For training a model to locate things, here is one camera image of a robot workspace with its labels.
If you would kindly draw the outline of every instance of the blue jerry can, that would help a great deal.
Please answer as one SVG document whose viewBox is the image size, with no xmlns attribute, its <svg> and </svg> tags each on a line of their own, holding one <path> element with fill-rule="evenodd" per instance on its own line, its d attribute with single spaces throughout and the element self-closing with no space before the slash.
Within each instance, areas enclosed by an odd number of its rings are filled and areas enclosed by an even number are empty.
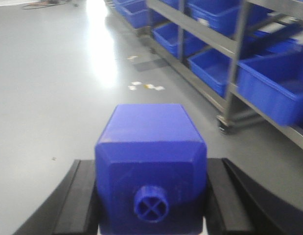
<svg viewBox="0 0 303 235">
<path fill-rule="evenodd" d="M 182 105 L 118 105 L 95 158 L 102 234 L 201 232 L 207 147 Z"/>
</svg>

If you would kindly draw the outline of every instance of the wheel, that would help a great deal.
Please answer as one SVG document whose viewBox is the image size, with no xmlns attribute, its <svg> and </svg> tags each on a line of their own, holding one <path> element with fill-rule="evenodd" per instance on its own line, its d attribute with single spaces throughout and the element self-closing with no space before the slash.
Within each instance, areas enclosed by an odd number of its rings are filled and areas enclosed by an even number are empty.
<svg viewBox="0 0 303 235">
<path fill-rule="evenodd" d="M 228 135 L 233 131 L 232 126 L 227 126 L 223 122 L 219 121 L 219 131 L 223 133 L 224 135 Z"/>
<path fill-rule="evenodd" d="M 151 53 L 151 54 L 156 54 L 155 49 L 154 49 L 154 48 L 152 48 L 152 47 L 151 47 L 151 48 L 149 48 L 149 51 L 150 51 L 150 53 Z"/>
</svg>

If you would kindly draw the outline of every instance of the epoxy floor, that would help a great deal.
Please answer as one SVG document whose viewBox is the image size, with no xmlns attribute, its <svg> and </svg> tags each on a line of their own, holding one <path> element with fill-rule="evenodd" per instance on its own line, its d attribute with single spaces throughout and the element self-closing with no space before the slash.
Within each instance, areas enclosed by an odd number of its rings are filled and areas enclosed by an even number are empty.
<svg viewBox="0 0 303 235">
<path fill-rule="evenodd" d="M 210 158 L 227 157 L 303 210 L 303 151 L 268 123 L 221 134 L 209 102 L 103 0 L 0 7 L 0 235 L 12 234 L 93 146 L 120 103 L 181 103 Z M 137 56 L 132 61 L 130 56 Z M 148 90 L 131 82 L 163 86 Z"/>
</svg>

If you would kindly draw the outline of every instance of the debris on floor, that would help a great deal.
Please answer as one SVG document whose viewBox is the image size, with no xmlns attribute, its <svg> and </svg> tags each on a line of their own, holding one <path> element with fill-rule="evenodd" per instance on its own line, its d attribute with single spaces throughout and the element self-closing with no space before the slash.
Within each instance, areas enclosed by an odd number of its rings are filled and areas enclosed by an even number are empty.
<svg viewBox="0 0 303 235">
<path fill-rule="evenodd" d="M 142 83 L 141 82 L 132 82 L 132 85 L 133 86 L 139 86 L 139 85 L 141 85 Z"/>
<path fill-rule="evenodd" d="M 127 59 L 129 60 L 129 61 L 134 61 L 136 58 L 138 58 L 139 56 L 138 55 L 132 55 L 132 56 L 130 56 L 130 57 L 128 57 Z"/>
<path fill-rule="evenodd" d="M 165 88 L 163 86 L 157 86 L 157 87 L 155 87 L 155 90 L 162 91 L 162 90 L 165 90 Z"/>
<path fill-rule="evenodd" d="M 130 89 L 131 91 L 136 91 L 137 90 L 137 86 L 142 85 L 142 82 L 131 82 L 131 86 L 128 86 L 128 89 Z M 146 89 L 154 89 L 156 91 L 162 91 L 165 90 L 165 88 L 163 86 L 155 86 L 153 84 L 144 84 L 143 87 L 145 87 Z"/>
<path fill-rule="evenodd" d="M 152 85 L 152 84 L 145 84 L 144 87 L 147 88 L 147 89 L 154 89 L 155 88 L 155 86 Z"/>
<path fill-rule="evenodd" d="M 136 86 L 128 86 L 128 89 L 130 89 L 131 91 L 136 91 L 137 87 Z"/>
</svg>

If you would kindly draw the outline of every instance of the blue plastic bin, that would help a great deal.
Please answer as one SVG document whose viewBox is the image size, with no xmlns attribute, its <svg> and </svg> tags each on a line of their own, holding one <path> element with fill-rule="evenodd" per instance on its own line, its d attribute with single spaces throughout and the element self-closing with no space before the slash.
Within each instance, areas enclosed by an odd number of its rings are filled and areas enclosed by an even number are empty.
<svg viewBox="0 0 303 235">
<path fill-rule="evenodd" d="M 126 20 L 134 27 L 141 28 L 148 25 L 148 8 L 145 0 L 135 1 L 123 6 Z M 165 21 L 166 18 L 153 11 L 153 23 Z"/>
<path fill-rule="evenodd" d="M 238 13 L 241 9 L 240 0 L 196 0 L 187 4 L 191 16 L 197 20 L 207 21 L 210 28 L 224 35 L 231 35 L 235 32 Z M 271 10 L 254 6 L 249 23 L 256 24 L 267 17 Z"/>
<path fill-rule="evenodd" d="M 171 7 L 174 7 L 175 9 L 179 9 L 179 0 L 160 0 L 164 3 L 168 4 Z"/>
<path fill-rule="evenodd" d="M 190 69 L 221 97 L 226 94 L 230 59 L 215 49 L 188 58 Z"/>
<path fill-rule="evenodd" d="M 239 62 L 238 92 L 281 126 L 303 122 L 303 52 Z"/>
<path fill-rule="evenodd" d="M 181 105 L 118 105 L 95 161 L 102 234 L 201 233 L 207 147 Z"/>
<path fill-rule="evenodd" d="M 178 26 L 176 24 L 161 25 L 153 29 L 153 35 L 160 45 L 176 58 L 178 57 Z M 206 43 L 187 31 L 185 31 L 184 35 L 184 56 L 190 56 L 206 45 Z"/>
<path fill-rule="evenodd" d="M 247 41 L 247 47 L 248 44 L 255 42 L 257 39 L 262 38 L 264 36 L 269 35 L 270 33 L 268 32 L 263 32 L 263 31 L 256 31 L 254 33 L 255 37 L 247 37 L 246 41 Z M 258 51 L 258 53 L 256 54 L 256 56 L 266 56 L 266 55 L 270 55 L 270 54 L 277 54 L 277 53 L 283 53 L 283 52 L 287 52 L 287 51 L 291 51 L 291 50 L 298 50 L 298 44 L 297 44 L 298 40 L 296 39 L 292 39 L 289 38 L 287 40 L 284 40 L 282 42 L 276 43 L 262 51 Z"/>
<path fill-rule="evenodd" d="M 125 4 L 131 3 L 131 2 L 136 2 L 139 0 L 113 0 L 114 6 L 116 8 L 116 11 L 120 13 L 122 16 L 125 16 L 124 8 L 123 6 Z"/>
</svg>

